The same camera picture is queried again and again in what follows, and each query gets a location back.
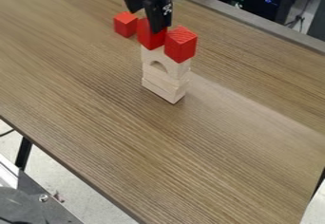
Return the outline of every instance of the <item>natural wood block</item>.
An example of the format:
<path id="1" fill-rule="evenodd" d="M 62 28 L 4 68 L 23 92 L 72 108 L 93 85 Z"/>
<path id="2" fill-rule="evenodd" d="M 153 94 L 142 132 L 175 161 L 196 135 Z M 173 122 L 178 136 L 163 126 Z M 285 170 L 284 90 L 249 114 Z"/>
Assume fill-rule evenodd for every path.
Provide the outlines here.
<path id="1" fill-rule="evenodd" d="M 128 11 L 117 14 L 114 17 L 114 30 L 128 38 L 137 32 L 138 18 Z"/>
<path id="2" fill-rule="evenodd" d="M 175 80 L 170 77 L 161 77 L 157 76 L 155 73 L 148 73 L 147 71 L 143 71 L 143 78 L 152 84 L 157 85 L 166 90 L 173 90 L 175 88 L 181 87 L 184 84 L 187 84 L 190 81 L 191 72 L 186 73 L 181 80 Z"/>
<path id="3" fill-rule="evenodd" d="M 185 96 L 186 90 L 188 88 L 188 83 L 184 84 L 181 87 L 176 87 L 173 90 L 165 90 L 161 87 L 158 87 L 156 84 L 152 84 L 145 78 L 143 78 L 143 87 L 149 89 L 153 93 L 157 94 L 158 96 L 164 98 L 165 100 L 169 101 L 170 103 L 175 104 L 178 102 L 182 97 Z"/>
<path id="4" fill-rule="evenodd" d="M 171 78 L 180 79 L 186 72 L 190 70 L 191 60 L 184 61 L 179 64 L 166 56 L 163 47 L 154 50 L 148 50 L 144 46 L 141 47 L 141 57 L 144 64 L 154 65 L 161 71 L 165 71 Z"/>
<path id="5" fill-rule="evenodd" d="M 163 46 L 166 32 L 167 28 L 159 33 L 153 33 L 147 18 L 138 21 L 138 41 L 149 50 Z"/>
<path id="6" fill-rule="evenodd" d="M 178 26 L 167 32 L 164 53 L 177 63 L 182 63 L 194 57 L 197 42 L 197 34 L 185 27 Z"/>
<path id="7" fill-rule="evenodd" d="M 156 68 L 154 65 L 143 64 L 143 77 L 150 78 L 150 80 L 167 82 L 173 86 L 181 86 L 184 83 L 188 82 L 191 79 L 192 72 L 188 70 L 182 77 L 179 79 L 174 79 L 170 77 L 165 71 Z"/>

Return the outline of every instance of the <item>table edge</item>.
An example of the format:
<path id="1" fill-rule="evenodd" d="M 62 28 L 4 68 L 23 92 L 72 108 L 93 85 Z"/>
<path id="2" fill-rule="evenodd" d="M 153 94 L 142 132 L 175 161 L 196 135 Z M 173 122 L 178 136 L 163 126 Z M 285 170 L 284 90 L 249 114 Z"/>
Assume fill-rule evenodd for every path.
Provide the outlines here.
<path id="1" fill-rule="evenodd" d="M 325 42 L 297 32 L 283 25 L 259 17 L 243 9 L 236 9 L 219 0 L 187 0 L 205 8 L 211 9 L 245 25 L 265 31 L 293 44 L 306 47 L 316 53 L 325 55 Z"/>

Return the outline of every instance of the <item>floor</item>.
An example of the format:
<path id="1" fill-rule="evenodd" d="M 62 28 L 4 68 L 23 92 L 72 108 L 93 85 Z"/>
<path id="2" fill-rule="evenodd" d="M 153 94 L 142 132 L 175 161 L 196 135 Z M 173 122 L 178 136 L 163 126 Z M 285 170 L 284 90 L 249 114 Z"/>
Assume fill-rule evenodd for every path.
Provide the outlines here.
<path id="1" fill-rule="evenodd" d="M 303 10 L 303 7 L 306 5 L 308 0 L 296 0 L 294 5 L 291 7 L 290 12 L 287 17 L 286 23 L 290 23 L 295 20 L 296 15 L 300 14 Z M 312 24 L 317 8 L 320 4 L 321 0 L 310 0 L 308 3 L 307 9 L 302 13 L 302 17 L 304 17 L 304 21 L 302 23 L 298 22 L 293 29 L 296 31 L 300 31 L 301 33 L 307 34 L 309 30 L 309 26 Z"/>
<path id="2" fill-rule="evenodd" d="M 0 121 L 0 134 L 9 129 Z M 0 138 L 0 154 L 14 162 L 21 138 L 16 132 Z M 137 223 L 37 147 L 32 148 L 26 173 L 51 194 L 58 191 L 63 205 L 85 224 Z"/>

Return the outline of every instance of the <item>wood grain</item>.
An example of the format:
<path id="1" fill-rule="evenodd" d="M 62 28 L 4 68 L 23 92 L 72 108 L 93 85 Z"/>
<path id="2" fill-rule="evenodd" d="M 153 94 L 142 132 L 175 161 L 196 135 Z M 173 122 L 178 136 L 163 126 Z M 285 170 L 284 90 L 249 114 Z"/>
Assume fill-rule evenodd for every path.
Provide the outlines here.
<path id="1" fill-rule="evenodd" d="M 141 87 L 122 0 L 0 0 L 0 115 L 143 223 L 297 223 L 325 161 L 324 56 L 175 0 L 188 95 Z"/>

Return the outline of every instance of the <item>gray floor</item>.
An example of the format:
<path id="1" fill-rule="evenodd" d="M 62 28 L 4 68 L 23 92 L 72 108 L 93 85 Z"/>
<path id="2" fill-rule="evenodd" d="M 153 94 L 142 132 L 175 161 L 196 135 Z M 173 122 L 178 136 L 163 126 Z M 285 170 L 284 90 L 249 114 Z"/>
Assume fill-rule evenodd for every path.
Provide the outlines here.
<path id="1" fill-rule="evenodd" d="M 0 134 L 9 129 L 0 121 Z M 0 154 L 14 162 L 21 138 L 16 132 L 0 138 Z M 37 147 L 31 151 L 26 172 L 51 194 L 59 191 L 63 205 L 86 224 L 137 223 Z"/>

